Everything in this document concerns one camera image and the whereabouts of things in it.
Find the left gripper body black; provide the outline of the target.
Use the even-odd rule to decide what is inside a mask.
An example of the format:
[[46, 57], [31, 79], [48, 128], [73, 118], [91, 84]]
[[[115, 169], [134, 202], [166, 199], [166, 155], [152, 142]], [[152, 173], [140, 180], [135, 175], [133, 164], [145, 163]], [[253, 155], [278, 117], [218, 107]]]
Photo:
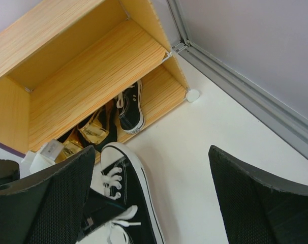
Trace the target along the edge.
[[0, 159], [0, 189], [6, 189], [3, 185], [20, 179], [19, 164], [12, 160]]

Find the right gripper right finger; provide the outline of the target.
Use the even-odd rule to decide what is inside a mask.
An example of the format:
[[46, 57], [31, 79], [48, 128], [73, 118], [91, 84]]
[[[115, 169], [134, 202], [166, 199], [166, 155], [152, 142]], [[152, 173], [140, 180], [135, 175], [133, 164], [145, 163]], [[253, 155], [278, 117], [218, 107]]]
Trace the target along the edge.
[[229, 243], [308, 243], [308, 186], [212, 145], [209, 163]]

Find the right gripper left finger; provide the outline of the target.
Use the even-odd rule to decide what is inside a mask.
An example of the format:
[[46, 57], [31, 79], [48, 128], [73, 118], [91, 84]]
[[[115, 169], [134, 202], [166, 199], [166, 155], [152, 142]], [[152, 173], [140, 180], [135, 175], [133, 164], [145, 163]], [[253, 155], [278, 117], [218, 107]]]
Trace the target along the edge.
[[95, 149], [0, 186], [0, 243], [75, 243]]

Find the gold loafer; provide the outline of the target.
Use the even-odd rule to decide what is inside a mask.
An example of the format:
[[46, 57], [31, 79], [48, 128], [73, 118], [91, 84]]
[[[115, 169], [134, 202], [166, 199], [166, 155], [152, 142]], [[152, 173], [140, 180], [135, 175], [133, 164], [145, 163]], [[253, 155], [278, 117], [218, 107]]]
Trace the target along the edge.
[[93, 145], [101, 152], [106, 144], [117, 141], [115, 103], [115, 99], [110, 100], [77, 125], [78, 138], [84, 147]]
[[79, 140], [78, 130], [76, 127], [72, 128], [60, 138], [58, 138], [58, 142], [63, 144], [64, 147], [55, 159], [56, 163], [60, 163], [63, 160], [69, 158], [70, 156], [83, 150], [83, 145]]

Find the black white sneaker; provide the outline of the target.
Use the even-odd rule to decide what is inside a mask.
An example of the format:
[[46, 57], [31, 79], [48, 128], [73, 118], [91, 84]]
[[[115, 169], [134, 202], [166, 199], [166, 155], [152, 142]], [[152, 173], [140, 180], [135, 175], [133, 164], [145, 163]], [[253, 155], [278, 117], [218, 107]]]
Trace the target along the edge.
[[141, 109], [142, 81], [139, 79], [118, 95], [116, 107], [120, 126], [127, 134], [141, 131], [145, 119]]
[[77, 243], [164, 242], [140, 159], [122, 143], [105, 145]]

